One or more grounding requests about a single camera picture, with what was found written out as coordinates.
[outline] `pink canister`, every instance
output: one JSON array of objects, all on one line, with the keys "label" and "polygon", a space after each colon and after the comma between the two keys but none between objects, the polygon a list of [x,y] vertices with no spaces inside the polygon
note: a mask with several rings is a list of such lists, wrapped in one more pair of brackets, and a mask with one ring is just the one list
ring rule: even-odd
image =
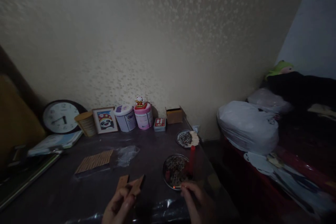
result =
[{"label": "pink canister", "polygon": [[135,106],[133,110],[140,129],[147,130],[153,125],[152,106],[149,103],[145,103],[143,108]]}]

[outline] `picture frame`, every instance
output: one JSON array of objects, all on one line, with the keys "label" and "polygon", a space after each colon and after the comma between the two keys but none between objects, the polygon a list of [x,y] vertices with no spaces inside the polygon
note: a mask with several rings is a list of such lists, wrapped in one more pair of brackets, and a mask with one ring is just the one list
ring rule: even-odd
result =
[{"label": "picture frame", "polygon": [[98,134],[118,131],[114,107],[95,108],[92,114]]}]

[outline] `hand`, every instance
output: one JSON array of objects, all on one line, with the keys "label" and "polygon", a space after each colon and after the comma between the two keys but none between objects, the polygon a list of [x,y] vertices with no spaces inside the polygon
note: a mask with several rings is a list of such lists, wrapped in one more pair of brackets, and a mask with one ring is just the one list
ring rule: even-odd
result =
[{"label": "hand", "polygon": [[129,189],[120,188],[111,201],[108,203],[102,224],[122,224],[127,217],[128,212],[135,203],[135,196],[129,194]]},{"label": "hand", "polygon": [[[198,185],[192,182],[183,182],[181,190],[181,196],[184,197],[187,204],[192,224],[216,223],[215,203]],[[196,207],[189,190],[195,194],[198,207]]]}]

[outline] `stuffed toy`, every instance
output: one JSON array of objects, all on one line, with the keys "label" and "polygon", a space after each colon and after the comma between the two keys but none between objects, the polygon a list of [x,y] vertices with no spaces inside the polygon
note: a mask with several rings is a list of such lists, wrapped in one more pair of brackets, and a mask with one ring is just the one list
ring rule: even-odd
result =
[{"label": "stuffed toy", "polygon": [[294,66],[286,62],[284,60],[279,61],[278,64],[266,75],[265,80],[267,80],[268,76],[274,76],[279,74],[288,74],[290,72],[294,72]]}]

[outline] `dark table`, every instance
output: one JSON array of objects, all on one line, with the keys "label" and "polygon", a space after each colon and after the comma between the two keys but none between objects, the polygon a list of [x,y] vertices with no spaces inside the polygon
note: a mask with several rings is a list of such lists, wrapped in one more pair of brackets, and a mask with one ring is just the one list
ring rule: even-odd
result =
[{"label": "dark table", "polygon": [[[75,146],[66,150],[29,188],[0,213],[0,223],[100,223],[107,203],[115,193],[119,177],[128,174],[129,181],[145,174],[141,194],[137,197],[133,218],[136,223],[159,223],[189,219],[180,193],[169,188],[162,177],[165,159],[175,153],[189,157],[190,149],[180,147],[176,135],[190,130],[183,123],[170,124],[166,132],[115,132],[82,136]],[[139,148],[127,167],[116,167],[118,149]],[[107,169],[77,178],[74,172],[90,155],[115,149]],[[201,146],[196,147],[194,180],[216,201],[222,219],[237,219],[238,212],[230,196],[221,186]]]}]

